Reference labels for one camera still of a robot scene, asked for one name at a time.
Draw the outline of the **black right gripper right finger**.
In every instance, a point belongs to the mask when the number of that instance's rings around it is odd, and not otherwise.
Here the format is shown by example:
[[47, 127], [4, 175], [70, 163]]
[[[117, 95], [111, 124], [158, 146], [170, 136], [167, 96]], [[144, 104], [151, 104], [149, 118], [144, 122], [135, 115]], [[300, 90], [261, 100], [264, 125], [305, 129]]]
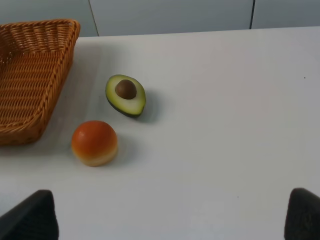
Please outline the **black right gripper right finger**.
[[291, 191], [288, 201], [284, 239], [318, 240], [320, 238], [320, 197], [305, 188]]

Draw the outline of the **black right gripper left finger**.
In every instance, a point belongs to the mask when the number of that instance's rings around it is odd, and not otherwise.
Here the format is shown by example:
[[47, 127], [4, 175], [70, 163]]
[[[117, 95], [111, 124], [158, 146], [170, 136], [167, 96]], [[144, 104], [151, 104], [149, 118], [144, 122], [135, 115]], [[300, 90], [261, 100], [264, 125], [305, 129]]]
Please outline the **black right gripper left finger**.
[[0, 217], [2, 240], [57, 240], [59, 235], [50, 190], [37, 190]]

